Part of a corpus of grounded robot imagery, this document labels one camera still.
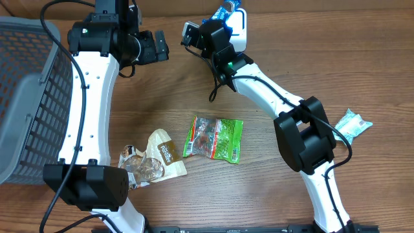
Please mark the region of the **blue Oreo packet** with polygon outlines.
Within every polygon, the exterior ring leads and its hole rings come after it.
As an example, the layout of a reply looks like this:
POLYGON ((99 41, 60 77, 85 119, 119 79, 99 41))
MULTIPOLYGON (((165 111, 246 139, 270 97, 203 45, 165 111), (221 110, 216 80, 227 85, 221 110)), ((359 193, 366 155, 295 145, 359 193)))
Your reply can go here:
POLYGON ((234 29, 227 25, 228 18, 241 6, 241 0, 224 0, 223 4, 216 10, 216 12, 209 18, 203 19, 202 24, 213 20, 221 20, 223 27, 231 35, 234 35, 234 29))

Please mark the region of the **green snack bag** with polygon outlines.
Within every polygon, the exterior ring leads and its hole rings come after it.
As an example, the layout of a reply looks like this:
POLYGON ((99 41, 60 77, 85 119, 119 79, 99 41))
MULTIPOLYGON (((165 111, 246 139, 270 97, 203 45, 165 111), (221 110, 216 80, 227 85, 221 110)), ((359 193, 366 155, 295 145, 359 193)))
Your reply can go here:
POLYGON ((239 164, 243 121, 195 115, 184 144, 183 157, 202 155, 239 164))

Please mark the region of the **beige cookie bag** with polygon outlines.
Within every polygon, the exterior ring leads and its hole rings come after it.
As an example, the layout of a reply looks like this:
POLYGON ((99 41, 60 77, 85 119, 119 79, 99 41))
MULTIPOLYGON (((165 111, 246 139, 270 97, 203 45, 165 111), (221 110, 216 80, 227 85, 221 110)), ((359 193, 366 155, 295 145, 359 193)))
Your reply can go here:
POLYGON ((130 190, 187 174, 175 143, 163 129, 149 136, 145 151, 126 145, 120 153, 118 167, 127 171, 130 190))

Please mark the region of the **light teal snack packet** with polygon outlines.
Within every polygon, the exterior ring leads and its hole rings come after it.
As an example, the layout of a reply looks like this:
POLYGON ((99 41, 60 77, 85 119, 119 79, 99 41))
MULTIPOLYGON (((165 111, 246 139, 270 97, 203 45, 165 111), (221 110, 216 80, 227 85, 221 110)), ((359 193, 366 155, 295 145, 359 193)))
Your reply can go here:
POLYGON ((356 114, 348 109, 345 112, 345 115, 335 125, 335 129, 347 139, 348 143, 352 144, 354 138, 359 136, 372 125, 372 122, 363 120, 359 114, 356 114))

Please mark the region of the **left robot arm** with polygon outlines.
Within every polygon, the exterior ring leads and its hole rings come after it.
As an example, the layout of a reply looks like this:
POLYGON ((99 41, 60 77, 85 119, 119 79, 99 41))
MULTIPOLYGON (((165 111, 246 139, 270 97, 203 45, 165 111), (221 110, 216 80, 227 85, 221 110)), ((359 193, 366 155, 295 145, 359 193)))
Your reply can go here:
POLYGON ((56 164, 43 180, 55 199, 101 219, 109 232, 150 232, 147 219, 128 198, 129 177, 111 165, 109 117, 114 83, 124 67, 168 59, 163 31, 141 31, 135 1, 96 1, 94 11, 73 24, 62 51, 72 64, 69 121, 56 164))

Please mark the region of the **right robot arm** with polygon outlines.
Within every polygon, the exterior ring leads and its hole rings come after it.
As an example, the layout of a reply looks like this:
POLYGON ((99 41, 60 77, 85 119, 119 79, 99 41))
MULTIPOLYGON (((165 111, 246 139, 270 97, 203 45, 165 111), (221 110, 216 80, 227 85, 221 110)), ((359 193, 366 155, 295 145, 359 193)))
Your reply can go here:
POLYGON ((318 232, 352 232, 353 222, 343 207, 334 177, 338 131, 327 119, 321 102, 296 96, 273 82, 230 42, 231 30, 223 20, 211 19, 198 29, 196 47, 210 59, 219 86, 227 85, 246 96, 274 121, 280 155, 300 173, 314 209, 318 232))

